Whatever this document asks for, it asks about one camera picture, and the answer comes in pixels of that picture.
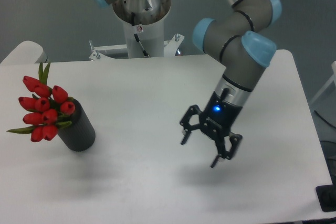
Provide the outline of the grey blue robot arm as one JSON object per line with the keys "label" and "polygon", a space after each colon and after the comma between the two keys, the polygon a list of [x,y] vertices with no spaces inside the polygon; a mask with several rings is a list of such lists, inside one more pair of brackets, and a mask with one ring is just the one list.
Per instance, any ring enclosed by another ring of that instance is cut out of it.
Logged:
{"label": "grey blue robot arm", "polygon": [[[112,6],[124,23],[129,58],[162,57],[168,47],[163,39],[163,19],[171,0],[95,0],[101,7]],[[276,44],[260,34],[281,15],[280,0],[228,0],[233,13],[223,22],[204,18],[193,30],[193,44],[220,62],[225,71],[205,109],[192,105],[180,125],[186,143],[194,130],[215,142],[215,161],[232,159],[242,136],[231,127],[269,66]]]}

